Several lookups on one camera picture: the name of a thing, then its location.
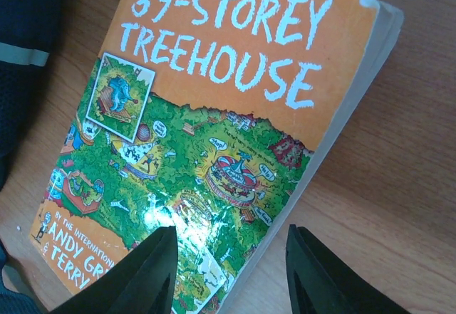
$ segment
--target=book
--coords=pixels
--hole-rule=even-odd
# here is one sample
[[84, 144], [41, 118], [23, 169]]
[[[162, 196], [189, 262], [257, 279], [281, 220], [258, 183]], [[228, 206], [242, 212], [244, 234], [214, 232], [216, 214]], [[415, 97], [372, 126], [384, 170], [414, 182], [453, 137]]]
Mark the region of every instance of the book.
[[174, 313], [222, 313], [402, 23], [378, 0], [120, 0], [32, 244], [74, 294], [175, 226]]

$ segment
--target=wood grain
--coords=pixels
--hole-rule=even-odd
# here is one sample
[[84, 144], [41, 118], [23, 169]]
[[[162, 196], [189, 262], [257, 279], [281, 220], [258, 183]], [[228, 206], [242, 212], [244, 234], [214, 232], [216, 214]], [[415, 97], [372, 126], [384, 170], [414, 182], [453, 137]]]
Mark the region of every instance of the wood grain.
[[[456, 0], [385, 1], [405, 11], [398, 44], [231, 313], [291, 312], [292, 223], [410, 312], [456, 313]], [[27, 236], [117, 3], [65, 0], [48, 86], [0, 193], [0, 239], [47, 308], [69, 294]]]

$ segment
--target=dark blue fabric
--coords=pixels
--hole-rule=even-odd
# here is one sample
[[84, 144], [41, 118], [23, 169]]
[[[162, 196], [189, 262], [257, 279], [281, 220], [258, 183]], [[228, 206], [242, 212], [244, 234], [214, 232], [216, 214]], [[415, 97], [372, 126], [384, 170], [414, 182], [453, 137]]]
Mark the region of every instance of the dark blue fabric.
[[0, 243], [0, 313], [1, 314], [41, 314], [35, 303], [23, 294], [5, 288], [1, 270], [6, 263], [6, 252]]
[[[0, 0], [0, 42], [50, 52], [58, 34], [61, 0]], [[17, 144], [19, 124], [27, 115], [31, 91], [42, 68], [0, 61], [0, 189], [7, 155]]]

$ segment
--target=wooden surface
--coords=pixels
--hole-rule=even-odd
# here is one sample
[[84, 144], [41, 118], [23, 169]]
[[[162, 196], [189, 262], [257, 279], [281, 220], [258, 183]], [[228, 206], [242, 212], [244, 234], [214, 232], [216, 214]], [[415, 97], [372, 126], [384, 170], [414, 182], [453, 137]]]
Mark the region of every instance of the wooden surface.
[[[405, 11], [398, 44], [231, 313], [291, 312], [291, 223], [410, 312], [456, 313], [456, 0], [384, 1]], [[48, 308], [68, 292], [28, 232], [117, 3], [66, 0], [48, 87], [0, 193], [0, 238]]]

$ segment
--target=grey strip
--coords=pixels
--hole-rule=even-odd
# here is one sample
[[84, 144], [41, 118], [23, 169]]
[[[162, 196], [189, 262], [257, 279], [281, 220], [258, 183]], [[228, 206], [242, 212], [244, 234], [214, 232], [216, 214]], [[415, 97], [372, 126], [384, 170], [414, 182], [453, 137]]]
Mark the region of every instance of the grey strip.
[[0, 42], [0, 61], [16, 65], [44, 66], [49, 53], [38, 49], [27, 49]]

